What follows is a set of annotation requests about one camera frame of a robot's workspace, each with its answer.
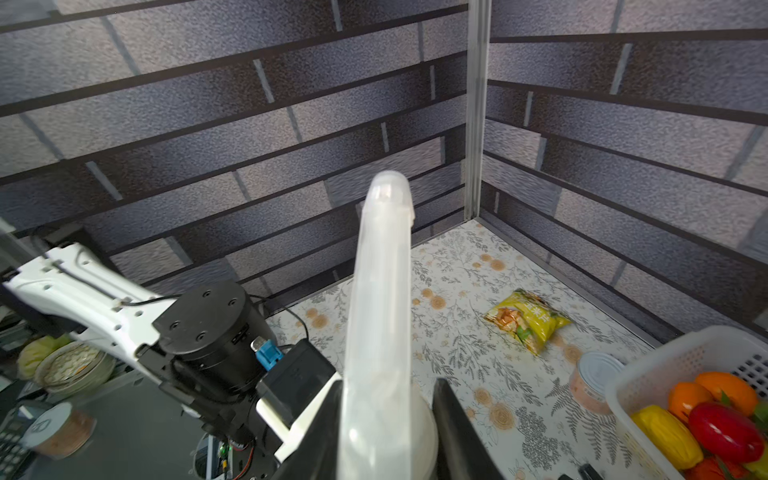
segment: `yellow snack bag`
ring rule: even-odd
[[[522,288],[490,309],[485,319],[509,332],[534,355],[544,351],[544,344],[556,329],[571,323],[564,313]]]

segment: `table surface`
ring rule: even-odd
[[[584,352],[628,363],[652,347],[475,220],[414,248],[412,267],[413,380],[428,402],[435,379],[449,380],[506,478],[580,478],[584,463],[606,480],[646,477],[616,436],[615,418],[581,408],[568,382]],[[351,282],[292,307],[340,372]],[[483,320],[517,288],[538,293],[574,320],[539,357]],[[304,335],[288,312],[268,322],[280,344]]]

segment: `canned food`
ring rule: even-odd
[[[611,409],[605,401],[605,386],[624,364],[602,352],[587,352],[581,356],[571,374],[571,394],[581,406],[590,412],[610,415]]]

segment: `red bell pepper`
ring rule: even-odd
[[[723,460],[755,462],[763,456],[763,438],[746,416],[720,403],[695,406],[688,417],[688,428],[707,450]]]

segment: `white plastic basket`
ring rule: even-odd
[[[730,326],[688,333],[628,365],[610,382],[605,397],[616,415],[616,433],[651,478],[683,476],[632,422],[630,415],[648,405],[667,408],[667,396],[679,382],[702,372],[731,372],[768,397],[768,345]]]

